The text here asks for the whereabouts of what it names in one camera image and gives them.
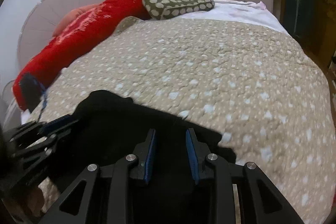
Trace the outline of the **beige spotted quilt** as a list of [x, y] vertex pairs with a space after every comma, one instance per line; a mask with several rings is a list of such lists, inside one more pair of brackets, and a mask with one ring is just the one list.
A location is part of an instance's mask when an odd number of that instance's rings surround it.
[[127, 18], [64, 69], [32, 119], [71, 114], [105, 89], [220, 133], [238, 164], [254, 161], [305, 223], [323, 223], [335, 193], [335, 128], [321, 69], [292, 37], [205, 19]]

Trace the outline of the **black pants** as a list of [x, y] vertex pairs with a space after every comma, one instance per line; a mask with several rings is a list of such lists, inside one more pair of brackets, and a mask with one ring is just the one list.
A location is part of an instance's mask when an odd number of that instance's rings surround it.
[[[166, 112], [136, 104], [131, 98], [98, 90], [79, 103], [72, 114], [79, 122], [71, 133], [70, 154], [51, 168], [50, 179], [61, 195], [90, 164], [115, 164], [155, 130], [148, 182], [130, 179], [127, 185], [127, 223], [215, 223], [214, 186], [196, 183], [191, 174], [186, 132], [211, 153], [228, 162], [236, 156], [219, 147], [220, 134]], [[86, 223], [105, 223], [110, 180], [98, 179]]]

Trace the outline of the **black pouch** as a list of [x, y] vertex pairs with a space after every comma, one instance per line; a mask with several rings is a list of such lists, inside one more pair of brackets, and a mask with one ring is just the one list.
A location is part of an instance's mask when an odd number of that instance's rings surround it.
[[41, 101], [44, 87], [30, 73], [25, 73], [19, 82], [24, 103], [29, 112], [33, 112]]

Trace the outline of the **red comforter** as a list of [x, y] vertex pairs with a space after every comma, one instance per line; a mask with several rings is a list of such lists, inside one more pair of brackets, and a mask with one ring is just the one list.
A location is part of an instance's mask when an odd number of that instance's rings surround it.
[[13, 93], [19, 108], [23, 111], [28, 109], [19, 85], [25, 74], [33, 75], [45, 88], [49, 88], [63, 68], [111, 36], [117, 25], [128, 16], [150, 19], [142, 0], [105, 0], [68, 24], [27, 63], [15, 79]]

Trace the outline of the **pink pillow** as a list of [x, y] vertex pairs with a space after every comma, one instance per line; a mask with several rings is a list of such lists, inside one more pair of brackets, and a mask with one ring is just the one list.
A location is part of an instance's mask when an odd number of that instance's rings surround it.
[[70, 25], [70, 29], [79, 28], [81, 30], [82, 26], [86, 26], [96, 20], [97, 7], [100, 7], [100, 3], [95, 3], [87, 6], [82, 6], [71, 10], [66, 14], [59, 24], [54, 29], [52, 37], [59, 36], [64, 29]]

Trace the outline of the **round white headboard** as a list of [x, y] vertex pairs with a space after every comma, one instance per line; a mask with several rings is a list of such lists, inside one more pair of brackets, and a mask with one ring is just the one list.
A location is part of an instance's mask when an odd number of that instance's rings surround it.
[[104, 0], [41, 0], [27, 16], [18, 39], [17, 58], [23, 69], [52, 38], [56, 26], [71, 10]]

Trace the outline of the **olive spotted cushion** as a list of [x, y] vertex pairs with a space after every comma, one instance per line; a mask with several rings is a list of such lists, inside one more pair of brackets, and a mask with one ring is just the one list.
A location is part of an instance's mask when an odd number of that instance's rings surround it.
[[210, 11], [214, 0], [142, 0], [149, 15], [156, 20], [175, 18], [197, 11]]

